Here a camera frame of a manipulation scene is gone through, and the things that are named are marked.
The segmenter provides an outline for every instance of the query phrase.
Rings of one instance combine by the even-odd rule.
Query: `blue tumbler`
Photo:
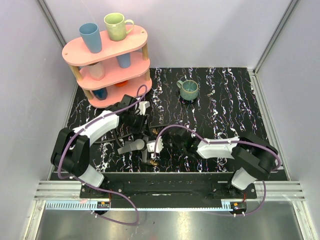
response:
[[[116,56],[116,59],[118,60],[120,68],[126,69],[131,65],[130,52]]]
[[[98,90],[93,90],[93,95],[99,100],[105,100],[108,96],[107,88],[101,88]]]
[[[86,23],[79,28],[80,35],[93,54],[97,54],[102,50],[102,42],[98,25],[95,23]]]

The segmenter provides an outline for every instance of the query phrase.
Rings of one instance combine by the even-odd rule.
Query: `gray floor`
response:
[[[249,208],[255,208],[250,202]],[[134,221],[134,212],[108,212]],[[266,202],[254,215],[222,217],[207,212],[141,212],[140,225],[125,226],[94,218],[87,211],[45,210],[37,240],[302,240],[293,207]]]

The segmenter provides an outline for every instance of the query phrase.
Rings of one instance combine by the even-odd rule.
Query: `black marble tabletop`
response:
[[[151,68],[152,90],[146,95],[151,107],[149,125],[180,124],[209,139],[226,139],[250,131],[267,139],[255,93],[246,68]],[[188,102],[179,95],[178,80],[194,80],[199,96]],[[79,87],[67,126],[75,128],[98,116],[103,109],[91,106]],[[117,128],[119,136],[128,127]],[[112,139],[108,132],[101,140]],[[121,141],[135,140],[131,135]],[[164,149],[159,166],[142,164],[138,151],[119,155],[115,142],[94,144],[90,164],[101,172],[227,172],[227,160],[210,158],[189,160],[180,150]]]

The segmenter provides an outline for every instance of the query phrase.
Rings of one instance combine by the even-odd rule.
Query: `shelf tier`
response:
[[[106,108],[112,104],[121,102],[125,94],[131,97],[137,97],[137,90],[143,84],[147,86],[147,91],[149,92],[152,87],[152,80],[150,79],[149,81],[146,81],[144,75],[130,79],[125,86],[107,86],[106,90],[108,92],[108,96],[105,100],[99,100],[96,97],[93,97],[93,99],[89,99],[89,103],[96,108]],[[140,89],[139,96],[141,96],[144,92],[145,88],[142,87]]]
[[[129,30],[132,25],[126,25],[126,28]],[[101,31],[100,36],[102,41],[101,52],[90,52],[82,37],[78,37],[64,46],[62,57],[72,66],[86,66],[138,50],[147,43],[148,39],[147,31],[137,25],[134,25],[132,31],[122,41],[110,40],[107,31]]]
[[[131,65],[121,68],[115,57],[102,61],[105,75],[101,80],[94,80],[89,74],[87,67],[80,70],[83,80],[77,80],[79,86],[86,90],[98,90],[110,85],[121,83],[145,74],[150,67],[150,60],[143,60],[141,52],[131,52]]]

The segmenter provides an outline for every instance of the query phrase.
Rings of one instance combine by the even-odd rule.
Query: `white wall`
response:
[[[66,41],[88,22],[123,13],[148,32],[152,67],[248,67],[290,0],[46,0]]]
[[[76,84],[35,0],[0,7],[0,239],[16,240]]]
[[[320,1],[300,1],[258,76],[290,175],[320,235]]]

